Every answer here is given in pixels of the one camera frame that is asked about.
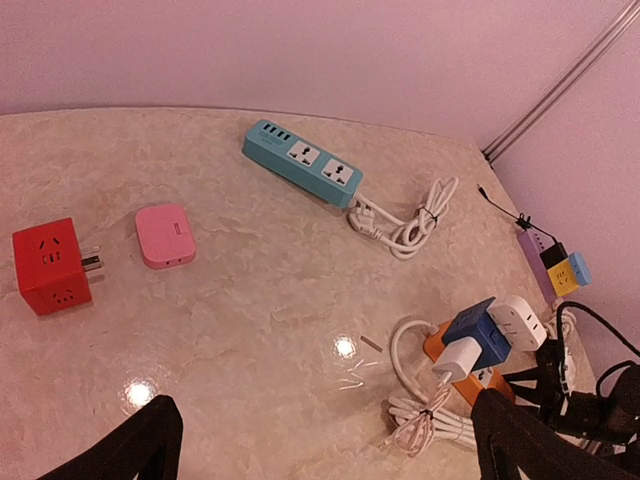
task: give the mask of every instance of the small stick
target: small stick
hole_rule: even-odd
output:
[[[373,340],[368,339],[364,335],[360,335],[360,340],[362,340],[364,343],[369,345],[374,350],[377,350],[378,353],[382,353],[382,347],[380,345],[376,344]]]

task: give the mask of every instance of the white plug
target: white plug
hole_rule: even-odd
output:
[[[536,351],[547,338],[547,331],[522,297],[498,298],[489,305],[487,313],[516,350]]]
[[[460,382],[469,376],[481,354],[482,347],[475,338],[460,338],[447,345],[431,370],[445,383]]]

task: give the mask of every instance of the marble table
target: marble table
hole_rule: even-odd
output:
[[[400,262],[344,215],[245,158],[269,118],[359,166],[361,190],[413,214],[436,177],[460,178],[428,247]],[[460,479],[473,451],[438,442],[416,459],[382,444],[382,402],[402,394],[387,343],[407,318],[436,323],[490,295],[546,305],[478,149],[449,138],[324,118],[206,109],[94,109],[0,117],[0,461],[43,474],[91,446],[156,393],[185,431],[184,479]],[[189,265],[143,265],[135,212],[188,212]],[[37,318],[17,291],[11,233],[71,216],[100,245],[91,305]],[[360,340],[383,347],[378,352]],[[577,337],[581,374],[593,376]],[[419,335],[403,361],[428,389]],[[506,369],[532,365],[512,354]],[[456,394],[451,408],[469,413]]]

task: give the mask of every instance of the black cable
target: black cable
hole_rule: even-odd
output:
[[[602,325],[604,325],[607,328],[607,330],[609,330],[611,333],[613,333],[613,335],[618,340],[620,340],[625,347],[627,347],[629,350],[631,350],[636,356],[640,357],[640,350],[638,350],[635,346],[633,346],[631,344],[631,342],[629,342],[629,340],[624,338],[624,336],[618,330],[616,330],[613,327],[613,325],[611,325],[604,318],[602,318],[602,316],[600,316],[599,314],[597,314],[596,312],[591,310],[586,305],[583,305],[582,303],[572,302],[572,301],[562,302],[558,306],[558,309],[556,311],[556,332],[557,332],[557,336],[558,336],[558,359],[560,361],[560,383],[562,384],[563,393],[565,395],[567,393],[569,393],[569,388],[568,388],[568,385],[567,385],[567,378],[566,378],[566,372],[565,372],[565,361],[566,361],[566,358],[565,358],[565,352],[564,352],[564,334],[562,333],[562,312],[564,312],[564,310],[567,309],[567,308],[577,308],[578,310],[582,310],[583,312],[588,313],[589,315],[591,315],[598,322],[600,322]],[[611,375],[613,372],[619,370],[623,366],[629,366],[629,365],[623,365],[624,363],[625,362],[622,362],[622,363],[619,363],[617,365],[614,365],[609,370],[607,370],[600,377],[600,379],[598,380],[598,384],[596,385],[596,388],[599,388],[602,385],[602,382],[609,375]]]
[[[625,360],[624,362],[616,363],[613,367],[609,367],[602,375],[600,375],[600,378],[596,382],[596,394],[598,395],[598,397],[603,397],[602,384],[610,375],[614,374],[622,368],[627,368],[635,364],[636,362],[634,362],[633,360]]]
[[[558,240],[556,240],[556,237],[554,237],[548,232],[545,232],[541,228],[536,227],[533,223],[531,223],[531,215],[529,215],[528,217],[525,217],[524,213],[520,213],[516,217],[513,213],[509,212],[508,210],[505,210],[500,205],[492,201],[489,198],[489,195],[487,195],[487,192],[485,191],[485,189],[482,188],[480,185],[478,185],[478,191],[480,192],[480,195],[482,195],[487,202],[489,202],[491,205],[496,207],[502,213],[509,215],[511,218],[513,218],[516,221],[516,225],[518,225],[523,230],[529,230],[530,228],[533,228],[534,230],[538,230],[540,233],[544,233],[547,237],[551,238],[553,240],[553,243],[558,243]]]

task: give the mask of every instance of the coiled white cable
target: coiled white cable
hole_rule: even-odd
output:
[[[552,304],[551,304],[551,308],[553,310],[553,312],[551,313],[551,316],[549,317],[549,320],[543,325],[544,329],[547,331],[547,334],[549,335],[549,338],[552,340],[557,340],[558,339],[558,327],[557,327],[557,318],[556,318],[556,313],[558,311],[558,307],[560,306],[560,304],[563,302],[563,300],[560,298],[558,300],[555,300]],[[562,312],[562,335],[564,336],[565,339],[569,338],[569,336],[573,333],[573,331],[576,329],[576,316],[573,312],[570,312],[568,309],[563,310]]]
[[[413,327],[426,327],[429,335],[438,332],[438,327],[425,320],[413,320],[398,328],[391,338],[391,363],[402,385],[421,403],[405,398],[389,398],[389,413],[395,418],[398,428],[386,440],[393,443],[410,457],[418,455],[434,440],[454,440],[471,448],[476,448],[473,423],[444,408],[451,395],[448,384],[450,374],[440,379],[433,398],[422,393],[402,370],[398,355],[400,337]]]
[[[425,201],[418,205],[416,216],[408,222],[394,217],[360,193],[355,195],[356,205],[351,208],[347,218],[357,232],[385,244],[394,257],[408,260],[427,243],[438,222],[449,212],[449,200],[458,183],[457,177],[450,178],[444,185],[437,179]],[[391,235],[374,225],[375,213],[379,213],[396,226]]]

